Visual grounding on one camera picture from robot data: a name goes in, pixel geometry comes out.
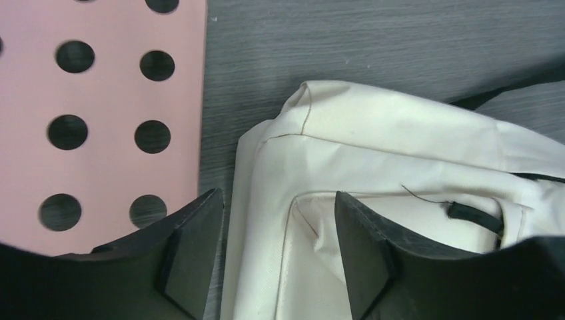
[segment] loose thread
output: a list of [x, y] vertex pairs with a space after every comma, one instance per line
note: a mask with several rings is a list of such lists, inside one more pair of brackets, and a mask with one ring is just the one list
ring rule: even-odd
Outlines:
[[410, 190], [409, 190], [408, 188], [406, 188], [404, 185], [401, 185], [401, 186], [402, 186], [406, 191], [408, 191], [408, 193], [410, 193], [410, 194], [413, 195], [414, 197], [416, 197], [416, 198], [418, 198], [418, 199], [420, 199], [420, 200], [423, 200], [423, 201], [425, 201], [425, 202], [437, 203], [437, 204], [440, 204], [440, 205], [449, 205], [449, 204], [451, 204], [449, 201], [431, 201], [431, 200], [428, 200], [428, 199], [424, 199], [424, 198], [419, 197], [418, 195], [414, 194], [412, 191], [410, 191]]

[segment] pink surface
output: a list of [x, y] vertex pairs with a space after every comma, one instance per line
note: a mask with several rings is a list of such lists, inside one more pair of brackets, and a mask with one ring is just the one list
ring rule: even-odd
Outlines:
[[[143, 0], [0, 2], [0, 242], [46, 255], [87, 253], [134, 232], [131, 203], [157, 195], [173, 213], [197, 195], [205, 0], [181, 0], [170, 14]], [[55, 62], [69, 40], [88, 43], [94, 65], [72, 74]], [[175, 72], [162, 82], [139, 69], [148, 51], [167, 52]], [[78, 149], [46, 136], [56, 117], [81, 117], [89, 135]], [[135, 129], [158, 120], [171, 143], [154, 155], [135, 144]], [[42, 202], [57, 193], [79, 200], [68, 231], [40, 222]]]

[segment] gray table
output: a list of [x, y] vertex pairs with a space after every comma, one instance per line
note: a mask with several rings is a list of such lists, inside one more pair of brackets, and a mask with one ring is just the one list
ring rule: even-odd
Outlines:
[[209, 0], [201, 191], [223, 188], [229, 208], [237, 139], [304, 80], [452, 101], [551, 67], [564, 17], [561, 0]]

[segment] black strap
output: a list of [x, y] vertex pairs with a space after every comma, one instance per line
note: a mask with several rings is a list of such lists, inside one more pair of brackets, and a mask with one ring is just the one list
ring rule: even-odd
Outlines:
[[451, 203], [447, 209], [447, 216], [451, 219], [473, 222], [497, 234], [504, 230], [504, 222], [502, 222], [501, 219], [493, 217], [482, 210], [469, 207], [468, 205], [462, 205], [457, 202]]
[[525, 87], [530, 87], [533, 85], [540, 85], [543, 83], [553, 83], [565, 80], [565, 63], [561, 63], [556, 67], [549, 70], [544, 70], [525, 80], [518, 81], [517, 83], [500, 87], [495, 90], [487, 91], [484, 93], [479, 93], [478, 95], [473, 95], [471, 97], [459, 99], [453, 101], [451, 105], [461, 107], [467, 110], [476, 110], [481, 105], [485, 104], [489, 100], [497, 97], [499, 94], [507, 91], [522, 89]]
[[553, 182], [559, 182], [559, 183], [565, 183], [565, 179], [563, 178], [558, 178], [558, 177], [552, 177], [550, 175], [540, 175], [537, 173], [512, 173], [513, 175], [520, 177], [520, 178], [524, 178], [527, 180], [547, 180], [547, 181], [553, 181]]

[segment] white canvas bag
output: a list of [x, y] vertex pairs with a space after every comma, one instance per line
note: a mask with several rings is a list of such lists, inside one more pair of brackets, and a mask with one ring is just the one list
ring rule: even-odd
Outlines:
[[[386, 89], [306, 82], [239, 141], [221, 319], [351, 319], [336, 191], [427, 238], [487, 253], [564, 234], [561, 179], [565, 146], [525, 128]], [[422, 199], [477, 208], [504, 232]]]

